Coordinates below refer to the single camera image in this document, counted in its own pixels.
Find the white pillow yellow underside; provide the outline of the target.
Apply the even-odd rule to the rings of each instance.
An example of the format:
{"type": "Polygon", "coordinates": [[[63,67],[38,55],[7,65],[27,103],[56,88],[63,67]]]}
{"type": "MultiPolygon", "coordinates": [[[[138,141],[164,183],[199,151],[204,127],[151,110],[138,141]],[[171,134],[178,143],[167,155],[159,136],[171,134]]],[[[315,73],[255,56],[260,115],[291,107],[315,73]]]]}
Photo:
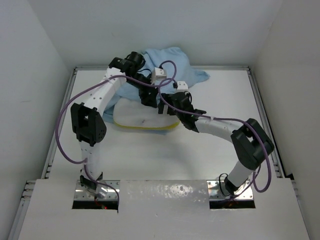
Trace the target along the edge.
{"type": "Polygon", "coordinates": [[[122,128],[136,130],[171,130],[180,124],[174,115],[158,114],[156,108],[120,98],[114,105],[113,122],[122,128]]]}

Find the light blue green pillowcase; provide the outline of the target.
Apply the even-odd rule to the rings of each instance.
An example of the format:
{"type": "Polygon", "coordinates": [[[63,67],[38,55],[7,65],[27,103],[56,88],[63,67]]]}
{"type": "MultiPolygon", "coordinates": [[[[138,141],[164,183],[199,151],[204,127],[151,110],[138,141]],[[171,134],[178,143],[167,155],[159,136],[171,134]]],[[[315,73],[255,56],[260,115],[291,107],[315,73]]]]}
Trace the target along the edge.
{"type": "MultiPolygon", "coordinates": [[[[169,47],[164,49],[148,48],[141,52],[145,59],[145,63],[142,69],[154,70],[154,68],[159,67],[164,61],[172,61],[174,66],[167,62],[163,65],[167,72],[168,77],[172,77],[174,74],[176,81],[184,81],[188,87],[193,87],[196,84],[207,81],[210,75],[204,71],[193,68],[190,64],[188,56],[179,47],[169,47]]],[[[122,85],[112,97],[108,105],[103,112],[103,120],[107,123],[113,124],[114,121],[114,109],[117,102],[125,98],[130,101],[135,101],[140,103],[139,91],[136,87],[125,83],[122,85]]]]}

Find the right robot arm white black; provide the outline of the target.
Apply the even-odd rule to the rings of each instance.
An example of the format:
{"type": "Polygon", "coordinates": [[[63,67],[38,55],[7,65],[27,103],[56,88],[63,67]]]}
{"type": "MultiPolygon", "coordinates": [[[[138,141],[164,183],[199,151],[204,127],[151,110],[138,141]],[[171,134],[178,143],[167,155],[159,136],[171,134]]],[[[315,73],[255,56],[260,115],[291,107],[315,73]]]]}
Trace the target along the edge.
{"type": "Polygon", "coordinates": [[[176,115],[183,126],[196,133],[210,134],[233,144],[238,161],[224,179],[222,193],[234,195],[249,176],[255,178],[263,162],[270,167],[269,155],[275,146],[257,120],[210,117],[206,111],[192,105],[189,92],[161,93],[159,114],[168,107],[169,115],[176,115]]]}

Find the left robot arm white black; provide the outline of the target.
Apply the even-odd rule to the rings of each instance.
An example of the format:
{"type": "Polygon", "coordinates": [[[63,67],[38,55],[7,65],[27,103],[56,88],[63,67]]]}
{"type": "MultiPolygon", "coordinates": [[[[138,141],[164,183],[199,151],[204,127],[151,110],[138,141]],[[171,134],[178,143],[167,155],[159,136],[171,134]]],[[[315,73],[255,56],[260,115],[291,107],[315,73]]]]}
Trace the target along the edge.
{"type": "Polygon", "coordinates": [[[84,159],[80,183],[92,194],[98,194],[103,173],[100,169],[100,142],[107,133],[103,113],[117,90],[129,83],[138,90],[144,106],[156,108],[158,90],[151,85],[151,77],[139,71],[145,65],[144,57],[131,52],[126,58],[115,57],[105,72],[97,89],[82,103],[73,103],[70,108],[72,130],[79,141],[84,159]]]}

